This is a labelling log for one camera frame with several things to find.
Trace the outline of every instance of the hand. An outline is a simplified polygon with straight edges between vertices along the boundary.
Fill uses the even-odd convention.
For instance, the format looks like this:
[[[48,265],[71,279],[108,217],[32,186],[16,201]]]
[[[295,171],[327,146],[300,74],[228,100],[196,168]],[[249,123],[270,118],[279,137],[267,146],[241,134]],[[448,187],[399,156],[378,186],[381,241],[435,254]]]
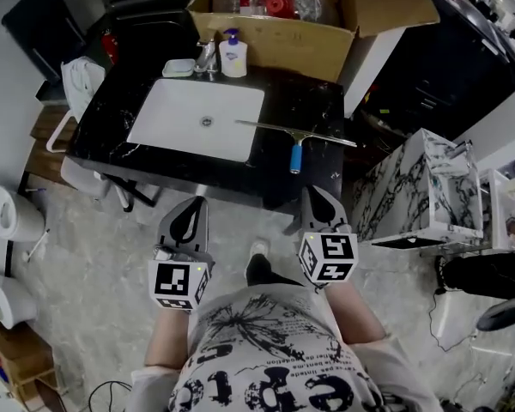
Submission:
[[[515,221],[510,220],[507,222],[507,232],[508,233],[515,233]]]

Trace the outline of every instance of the sink drain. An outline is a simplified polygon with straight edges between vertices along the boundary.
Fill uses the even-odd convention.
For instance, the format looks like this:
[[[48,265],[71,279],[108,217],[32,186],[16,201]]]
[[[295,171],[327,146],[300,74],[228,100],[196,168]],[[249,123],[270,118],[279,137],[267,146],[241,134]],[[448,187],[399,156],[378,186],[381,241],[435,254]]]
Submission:
[[[200,125],[203,127],[210,127],[214,123],[214,118],[211,118],[210,116],[204,116],[202,119],[200,119]]]

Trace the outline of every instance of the gray floor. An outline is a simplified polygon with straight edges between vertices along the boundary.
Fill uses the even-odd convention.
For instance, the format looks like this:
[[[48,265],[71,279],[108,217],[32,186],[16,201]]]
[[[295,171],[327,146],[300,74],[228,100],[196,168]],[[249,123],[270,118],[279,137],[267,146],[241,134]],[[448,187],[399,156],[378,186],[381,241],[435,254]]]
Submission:
[[[38,301],[33,327],[53,346],[68,396],[81,409],[94,387],[110,379],[130,382],[130,372],[141,366],[157,310],[148,297],[147,262],[158,223],[190,196],[164,190],[155,209],[137,204],[125,214],[113,193],[96,202],[36,177],[29,187],[46,188],[33,201],[51,231],[29,264],[21,252],[30,245],[15,244],[13,273]],[[217,265],[205,298],[245,285],[243,269],[256,237],[270,240],[277,272],[302,279],[296,238],[282,235],[290,217],[209,200],[209,221],[209,252]],[[515,325],[479,333],[445,353],[429,332],[436,287],[432,260],[363,244],[352,279],[439,397],[456,398],[466,409],[494,406],[514,377]],[[450,293],[437,302],[432,329],[448,348],[474,331],[477,317],[495,300]],[[108,402],[105,391],[96,396],[94,410]],[[122,401],[118,396],[113,410],[122,410]]]

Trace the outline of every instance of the soap dish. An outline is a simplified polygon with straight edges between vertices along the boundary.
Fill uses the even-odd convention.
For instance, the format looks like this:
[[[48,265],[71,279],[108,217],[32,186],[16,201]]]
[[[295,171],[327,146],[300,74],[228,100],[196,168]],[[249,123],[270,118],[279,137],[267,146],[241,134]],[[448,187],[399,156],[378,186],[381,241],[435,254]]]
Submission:
[[[164,66],[162,76],[165,78],[185,78],[192,75],[194,68],[194,59],[171,59]]]

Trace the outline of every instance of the black marble countertop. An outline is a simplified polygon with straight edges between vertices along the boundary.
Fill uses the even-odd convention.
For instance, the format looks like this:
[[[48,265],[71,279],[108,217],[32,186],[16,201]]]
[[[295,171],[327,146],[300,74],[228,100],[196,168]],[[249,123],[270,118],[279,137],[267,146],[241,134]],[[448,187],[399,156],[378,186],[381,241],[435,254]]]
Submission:
[[[67,155],[83,167],[122,179],[188,192],[200,188],[206,197],[286,212],[292,210],[284,205],[297,199],[306,184],[340,197],[343,146],[334,143],[306,139],[301,174],[294,175],[289,172],[294,140],[281,131],[257,129],[246,163],[126,142],[148,91],[171,58],[187,58],[187,52],[115,65],[85,112]],[[264,90],[261,123],[344,137],[343,92],[337,84],[258,67],[250,67],[243,78],[214,78]],[[209,81],[209,76],[191,79]]]

